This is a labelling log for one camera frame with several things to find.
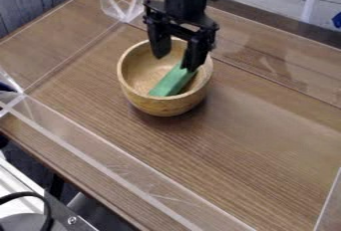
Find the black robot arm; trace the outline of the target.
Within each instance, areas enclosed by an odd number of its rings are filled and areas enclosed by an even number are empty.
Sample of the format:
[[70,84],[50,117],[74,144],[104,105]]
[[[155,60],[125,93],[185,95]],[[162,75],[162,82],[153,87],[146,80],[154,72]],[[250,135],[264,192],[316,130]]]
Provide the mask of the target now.
[[194,72],[215,47],[219,25],[206,16],[206,0],[146,0],[145,23],[154,56],[171,52],[171,37],[187,42],[181,67]]

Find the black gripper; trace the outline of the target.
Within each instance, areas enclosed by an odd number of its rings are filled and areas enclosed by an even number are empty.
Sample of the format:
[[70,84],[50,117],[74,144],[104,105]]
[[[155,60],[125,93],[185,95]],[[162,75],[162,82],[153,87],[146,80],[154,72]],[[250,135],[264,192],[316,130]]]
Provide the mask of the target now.
[[181,67],[194,72],[214,47],[218,24],[205,14],[207,1],[146,0],[145,23],[153,53],[158,59],[171,51],[171,36],[187,41]]

